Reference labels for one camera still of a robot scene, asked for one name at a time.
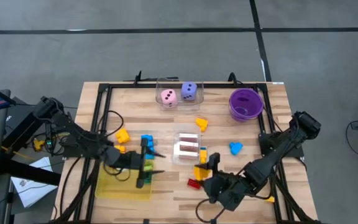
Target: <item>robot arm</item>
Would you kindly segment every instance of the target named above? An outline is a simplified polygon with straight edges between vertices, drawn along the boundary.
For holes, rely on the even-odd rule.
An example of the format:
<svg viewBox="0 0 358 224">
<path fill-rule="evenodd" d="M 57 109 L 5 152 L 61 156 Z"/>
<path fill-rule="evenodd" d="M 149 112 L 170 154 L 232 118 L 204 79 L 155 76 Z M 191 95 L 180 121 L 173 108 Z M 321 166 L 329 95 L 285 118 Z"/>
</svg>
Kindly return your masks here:
<svg viewBox="0 0 358 224">
<path fill-rule="evenodd" d="M 218 171 L 219 153 L 210 155 L 206 164 L 199 164 L 200 169 L 211 169 L 213 176 L 201 181 L 209 202 L 220 202 L 226 210 L 234 211 L 242 199 L 248 195 L 254 197 L 266 185 L 268 178 L 274 174 L 274 167 L 292 149 L 299 147 L 306 139 L 314 139 L 320 130 L 320 124 L 306 112 L 296 112 L 290 121 L 290 127 L 282 133 L 275 133 L 264 144 L 272 148 L 269 155 L 246 164 L 237 174 Z M 284 196 L 293 200 L 288 192 Z M 313 221 L 306 214 L 300 214 L 304 221 Z"/>
<path fill-rule="evenodd" d="M 140 154 L 135 151 L 121 154 L 114 147 L 114 143 L 107 139 L 105 133 L 92 133 L 74 123 L 71 116 L 64 112 L 62 103 L 54 98 L 42 97 L 33 111 L 33 116 L 45 124 L 55 124 L 61 131 L 70 133 L 66 141 L 62 143 L 67 154 L 75 155 L 75 157 L 101 159 L 112 168 L 139 170 L 137 188 L 143 187 L 143 181 L 148 172 L 152 174 L 163 172 L 162 170 L 143 171 L 146 154 L 164 157 L 151 151 L 147 147 L 147 141 L 142 140 Z"/>
</svg>

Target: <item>concrete floor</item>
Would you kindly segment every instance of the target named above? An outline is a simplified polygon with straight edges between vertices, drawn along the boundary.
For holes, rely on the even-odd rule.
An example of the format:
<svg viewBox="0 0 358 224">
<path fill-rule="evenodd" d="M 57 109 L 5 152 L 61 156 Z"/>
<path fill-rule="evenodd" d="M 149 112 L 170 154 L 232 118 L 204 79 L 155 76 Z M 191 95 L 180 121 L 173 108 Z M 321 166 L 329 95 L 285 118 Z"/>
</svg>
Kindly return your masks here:
<svg viewBox="0 0 358 224">
<path fill-rule="evenodd" d="M 358 27 L 358 1 L 257 0 L 261 27 Z M 253 27 L 248 1 L 0 0 L 0 30 Z M 319 137 L 303 148 L 319 219 L 358 223 L 358 156 L 344 130 L 358 119 L 358 32 L 264 33 L 272 80 L 291 108 L 312 114 Z M 0 35 L 0 88 L 36 103 L 42 95 L 76 106 L 85 81 L 178 76 L 263 81 L 250 33 Z M 349 133 L 358 150 L 358 132 Z M 15 223 L 46 222 L 55 192 Z M 15 213 L 22 212 L 20 202 Z"/>
</svg>

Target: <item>yellow tray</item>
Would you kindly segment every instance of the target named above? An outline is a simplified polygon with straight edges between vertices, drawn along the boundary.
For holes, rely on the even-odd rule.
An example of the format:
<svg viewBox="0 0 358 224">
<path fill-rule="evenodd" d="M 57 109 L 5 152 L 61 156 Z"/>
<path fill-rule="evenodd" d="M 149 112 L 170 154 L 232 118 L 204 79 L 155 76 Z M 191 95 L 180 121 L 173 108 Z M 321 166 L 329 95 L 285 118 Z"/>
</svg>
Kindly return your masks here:
<svg viewBox="0 0 358 224">
<path fill-rule="evenodd" d="M 146 161 L 145 166 L 153 166 L 152 161 Z M 117 172 L 113 168 L 106 168 L 109 172 Z M 119 181 L 116 179 L 126 179 L 130 173 L 130 177 L 126 181 Z M 96 184 L 95 196 L 97 198 L 111 198 L 111 199 L 129 199 L 129 200 L 149 200 L 152 196 L 152 183 L 144 184 L 141 189 L 136 188 L 136 179 L 139 175 L 138 170 L 123 170 L 119 175 L 109 175 L 103 169 L 103 163 L 99 167 L 98 183 Z"/>
</svg>

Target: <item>wooden table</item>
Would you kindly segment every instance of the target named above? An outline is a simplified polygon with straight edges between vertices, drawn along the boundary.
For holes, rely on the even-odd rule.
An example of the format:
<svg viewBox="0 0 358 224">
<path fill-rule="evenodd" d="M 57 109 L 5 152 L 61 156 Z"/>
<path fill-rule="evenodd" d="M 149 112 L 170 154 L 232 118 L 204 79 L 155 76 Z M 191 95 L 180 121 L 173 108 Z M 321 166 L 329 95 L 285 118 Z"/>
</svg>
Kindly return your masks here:
<svg viewBox="0 0 358 224">
<path fill-rule="evenodd" d="M 83 86 L 75 122 L 84 129 L 91 127 L 98 85 L 98 82 L 86 82 Z M 273 83 L 267 83 L 267 86 L 273 117 L 282 129 L 287 129 L 288 122 L 291 120 L 291 109 L 285 86 Z M 127 150 L 139 151 L 140 136 L 152 134 L 158 141 L 155 149 L 167 156 L 164 159 L 157 158 L 155 168 L 163 169 L 165 173 L 154 176 L 152 199 L 149 201 L 95 198 L 92 223 L 142 223 L 145 218 L 149 218 L 151 223 L 199 223 L 195 215 L 195 207 L 200 200 L 206 198 L 206 194 L 203 190 L 187 187 L 187 180 L 194 178 L 192 166 L 178 166 L 171 163 L 172 128 L 175 123 L 195 123 L 196 117 L 208 119 L 208 128 L 201 138 L 202 145 L 208 147 L 208 154 L 214 152 L 221 154 L 219 169 L 237 172 L 249 161 L 261 157 L 257 140 L 260 129 L 257 119 L 238 123 L 230 117 L 228 101 L 233 91 L 232 88 L 206 88 L 204 102 L 198 111 L 162 111 L 155 102 L 153 88 L 113 89 L 110 110 L 117 111 L 124 117 L 124 127 L 131 136 L 131 141 L 125 144 Z M 268 127 L 265 112 L 264 121 L 265 127 Z M 119 119 L 114 114 L 109 114 L 108 132 L 116 129 L 118 125 Z M 114 135 L 111 136 L 111 140 L 116 142 Z M 238 156 L 231 155 L 230 142 L 243 143 L 244 147 Z M 55 202 L 58 209 L 62 185 L 73 161 L 74 159 L 68 159 L 63 168 Z M 295 159 L 284 159 L 283 164 L 290 193 L 306 214 L 311 218 L 317 218 L 305 168 Z M 78 191 L 82 169 L 83 159 L 77 163 L 69 176 L 63 209 L 69 205 Z M 269 187 L 266 186 L 259 195 L 264 196 L 268 193 Z M 88 194 L 83 200 L 81 219 L 85 218 L 87 204 Z M 286 218 L 282 198 L 280 205 L 283 218 Z M 200 207 L 200 215 L 205 220 L 209 220 L 221 208 L 219 203 L 214 205 L 206 203 Z M 273 204 L 245 197 L 236 211 L 224 212 L 218 222 L 275 223 Z"/>
</svg>

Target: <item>white paper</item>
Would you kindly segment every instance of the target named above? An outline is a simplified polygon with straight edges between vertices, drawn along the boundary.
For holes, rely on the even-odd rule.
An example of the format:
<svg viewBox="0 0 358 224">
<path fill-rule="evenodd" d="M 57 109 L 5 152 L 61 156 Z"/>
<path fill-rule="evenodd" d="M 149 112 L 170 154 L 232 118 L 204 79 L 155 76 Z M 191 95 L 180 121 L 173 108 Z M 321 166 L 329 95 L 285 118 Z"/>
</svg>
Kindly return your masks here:
<svg viewBox="0 0 358 224">
<path fill-rule="evenodd" d="M 52 168 L 50 167 L 49 157 L 44 157 L 36 162 L 33 162 L 30 164 L 30 166 L 42 167 L 42 169 L 44 170 L 52 171 Z M 35 202 L 38 202 L 42 197 L 57 188 L 57 186 L 54 185 L 45 185 L 43 183 L 34 182 L 33 180 L 26 180 L 17 177 L 11 177 L 11 180 L 15 185 L 15 188 L 18 193 L 26 190 L 25 192 L 19 194 L 19 197 L 22 200 L 23 206 L 25 208 L 33 205 Z"/>
</svg>

